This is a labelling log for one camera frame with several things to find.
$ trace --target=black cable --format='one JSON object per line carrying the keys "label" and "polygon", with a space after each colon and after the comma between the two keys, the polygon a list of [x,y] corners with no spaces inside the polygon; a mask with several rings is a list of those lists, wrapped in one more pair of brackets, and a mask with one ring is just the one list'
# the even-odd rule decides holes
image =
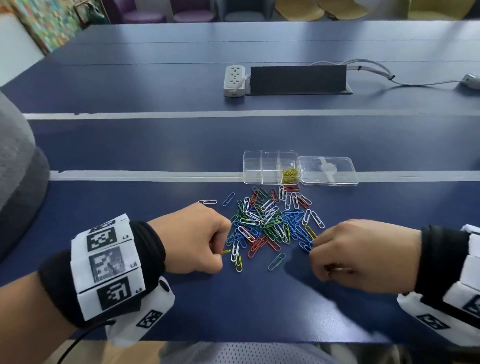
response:
{"label": "black cable", "polygon": [[83,339],[85,339],[85,337],[90,334],[92,331],[95,331],[96,329],[98,328],[102,328],[103,326],[111,326],[111,325],[114,325],[116,323],[115,320],[107,320],[107,321],[104,321],[104,322],[101,322],[95,326],[92,326],[91,328],[87,329],[82,335],[80,335],[80,337],[75,340],[73,342],[72,345],[70,345],[70,347],[63,353],[63,355],[61,356],[61,358],[58,360],[57,364],[61,364],[65,358],[67,357],[67,355],[72,351],[72,349],[77,346],[77,344],[79,342],[81,342]]}

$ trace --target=electrical outlet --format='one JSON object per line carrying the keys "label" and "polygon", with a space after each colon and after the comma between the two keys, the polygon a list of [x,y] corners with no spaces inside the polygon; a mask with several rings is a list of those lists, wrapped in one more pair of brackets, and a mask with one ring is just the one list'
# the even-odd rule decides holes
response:
{"label": "electrical outlet", "polygon": [[225,81],[223,82],[223,94],[226,97],[245,96],[245,82],[246,82],[245,67],[239,66],[239,65],[228,66],[227,69],[225,70]]}

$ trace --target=cable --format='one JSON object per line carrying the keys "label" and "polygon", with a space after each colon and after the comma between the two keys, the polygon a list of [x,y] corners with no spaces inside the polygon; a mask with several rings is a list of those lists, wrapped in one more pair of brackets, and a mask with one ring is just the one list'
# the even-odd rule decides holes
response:
{"label": "cable", "polygon": [[245,77],[243,77],[243,78],[241,79],[240,83],[239,83],[239,84],[237,85],[237,87],[235,88],[235,91],[233,91],[233,94],[232,94],[232,95],[236,94],[237,91],[240,89],[240,87],[241,87],[241,86],[245,83],[245,81],[248,80],[249,78],[250,78],[250,75],[249,75],[249,74],[246,75]]}
{"label": "cable", "polygon": [[[373,68],[373,67],[369,67],[369,66],[362,66],[362,65],[360,65],[360,66],[349,66],[349,65],[354,64],[354,63],[371,63],[371,64],[374,64],[374,65],[380,67],[383,71],[378,70],[378,69]],[[427,83],[427,84],[405,84],[403,82],[394,81],[393,79],[395,78],[395,75],[387,67],[382,65],[380,62],[368,60],[368,59],[365,59],[365,58],[356,58],[354,60],[349,60],[349,61],[346,61],[346,62],[339,62],[339,63],[328,62],[328,61],[319,61],[319,62],[311,63],[310,65],[315,66],[315,65],[318,65],[318,64],[329,64],[329,65],[334,65],[334,66],[347,66],[347,71],[367,71],[367,72],[371,72],[371,73],[377,74],[379,76],[385,77],[390,82],[393,82],[396,85],[405,86],[405,87],[428,87],[428,86],[435,86],[435,85],[458,84],[458,83],[460,83],[460,81],[451,80],[451,81],[432,82],[432,83]]]}
{"label": "cable", "polygon": [[72,351],[72,349],[77,346],[77,344],[79,342],[81,342],[83,339],[85,339],[85,337],[90,334],[92,331],[95,331],[96,329],[98,328],[102,328],[103,326],[111,326],[111,325],[114,325],[115,324],[115,320],[107,320],[107,321],[104,321],[104,322],[101,322],[99,323],[98,325],[95,325],[95,326],[92,326],[91,328],[87,329],[87,331],[85,331],[82,335],[79,336],[79,338],[77,340],[75,340],[73,342],[72,345],[70,345],[68,347],[68,349],[63,353],[63,355],[60,357],[60,359],[58,360],[57,364],[61,364],[65,358],[67,357],[67,355]]}

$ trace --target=hand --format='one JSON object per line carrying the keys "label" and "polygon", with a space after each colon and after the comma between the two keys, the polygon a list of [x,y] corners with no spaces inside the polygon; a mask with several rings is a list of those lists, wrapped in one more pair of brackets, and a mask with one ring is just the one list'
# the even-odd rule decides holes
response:
{"label": "hand", "polygon": [[221,253],[232,226],[229,219],[196,203],[149,224],[165,248],[167,272],[215,274],[222,270]]}
{"label": "hand", "polygon": [[[421,232],[370,220],[349,220],[313,241],[312,270],[322,282],[333,280],[368,292],[412,292],[417,282]],[[336,267],[327,272],[325,266]]]}

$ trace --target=table surface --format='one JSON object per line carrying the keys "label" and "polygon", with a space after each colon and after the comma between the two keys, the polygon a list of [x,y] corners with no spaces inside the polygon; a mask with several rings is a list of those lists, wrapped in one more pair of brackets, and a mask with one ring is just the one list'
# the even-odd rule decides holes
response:
{"label": "table surface", "polygon": [[[398,88],[351,72],[354,94],[226,99],[225,67],[369,58],[403,82],[480,69],[474,22],[335,22],[92,26],[3,88],[29,115],[51,169],[239,172],[245,150],[346,156],[357,171],[479,170],[479,95],[456,85]],[[200,199],[251,194],[243,183],[53,181],[31,230],[0,264],[0,285],[69,247],[79,231],[127,213],[149,220]],[[420,228],[478,224],[477,182],[301,187],[326,226],[368,218]],[[235,204],[215,209],[227,217]],[[391,295],[322,284],[296,244],[225,258],[216,276],[168,276],[177,296],[146,340],[402,342],[445,345]]]}

